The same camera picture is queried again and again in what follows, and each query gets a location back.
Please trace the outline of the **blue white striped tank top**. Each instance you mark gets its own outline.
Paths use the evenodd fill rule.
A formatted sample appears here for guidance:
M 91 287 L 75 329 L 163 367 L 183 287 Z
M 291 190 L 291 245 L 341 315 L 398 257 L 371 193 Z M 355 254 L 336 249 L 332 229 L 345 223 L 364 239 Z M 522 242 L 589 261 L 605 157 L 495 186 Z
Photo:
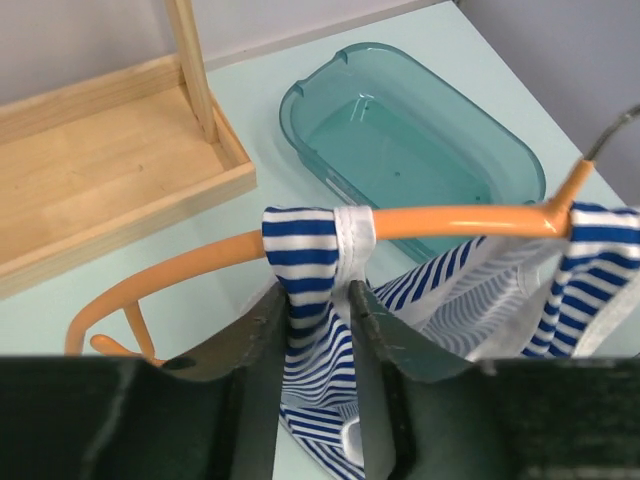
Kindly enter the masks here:
M 567 239 L 476 237 L 374 289 L 466 360 L 592 354 L 639 302 L 639 211 L 576 203 Z M 337 479 L 365 475 L 349 284 L 375 244 L 368 207 L 268 208 L 262 238 L 289 303 L 280 418 Z

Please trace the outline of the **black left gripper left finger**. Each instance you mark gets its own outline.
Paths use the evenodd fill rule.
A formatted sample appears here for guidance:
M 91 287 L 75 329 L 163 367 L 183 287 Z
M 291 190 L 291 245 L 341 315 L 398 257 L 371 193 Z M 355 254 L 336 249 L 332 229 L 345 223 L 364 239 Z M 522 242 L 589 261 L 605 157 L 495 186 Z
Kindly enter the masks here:
M 156 367 L 134 357 L 5 356 L 5 479 L 268 479 L 286 295 Z

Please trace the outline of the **orange clothes hanger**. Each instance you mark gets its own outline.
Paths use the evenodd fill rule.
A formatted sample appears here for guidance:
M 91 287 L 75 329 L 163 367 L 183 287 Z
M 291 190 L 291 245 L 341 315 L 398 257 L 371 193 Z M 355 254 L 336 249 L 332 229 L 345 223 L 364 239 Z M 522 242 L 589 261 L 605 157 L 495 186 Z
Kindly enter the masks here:
M 534 206 L 436 206 L 383 209 L 373 212 L 378 240 L 421 236 L 517 236 L 561 238 L 570 235 L 570 208 L 596 157 L 624 126 L 639 118 L 639 107 L 631 107 L 608 126 L 590 150 L 579 159 L 555 196 Z M 185 280 L 265 256 L 258 230 L 227 238 L 170 258 L 123 280 L 87 306 L 72 320 L 64 343 L 71 356 L 83 351 L 88 329 L 117 310 L 123 310 L 140 351 L 139 357 L 154 365 L 161 360 L 145 324 L 139 300 Z

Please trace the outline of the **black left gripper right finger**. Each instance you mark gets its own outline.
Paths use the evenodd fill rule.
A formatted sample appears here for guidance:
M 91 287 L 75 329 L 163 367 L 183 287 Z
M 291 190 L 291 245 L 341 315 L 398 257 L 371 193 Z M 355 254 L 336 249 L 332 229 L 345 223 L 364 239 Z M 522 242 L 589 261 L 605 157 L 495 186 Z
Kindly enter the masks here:
M 635 479 L 635 358 L 470 363 L 350 284 L 369 479 Z

